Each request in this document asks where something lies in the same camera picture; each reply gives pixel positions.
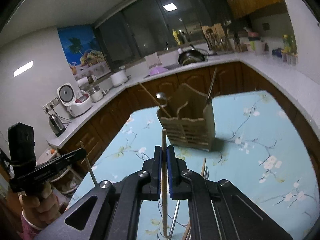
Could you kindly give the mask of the person left hand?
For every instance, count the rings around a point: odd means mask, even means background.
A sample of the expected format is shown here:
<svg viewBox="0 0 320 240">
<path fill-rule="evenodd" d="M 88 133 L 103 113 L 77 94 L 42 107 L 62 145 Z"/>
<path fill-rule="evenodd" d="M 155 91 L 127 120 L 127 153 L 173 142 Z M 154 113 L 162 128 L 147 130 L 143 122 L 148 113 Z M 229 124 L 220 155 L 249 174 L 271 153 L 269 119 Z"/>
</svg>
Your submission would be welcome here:
<svg viewBox="0 0 320 240">
<path fill-rule="evenodd" d="M 44 229 L 61 216 L 59 202 L 49 182 L 46 182 L 41 193 L 42 200 L 37 197 L 19 196 L 24 217 L 38 228 Z"/>
</svg>

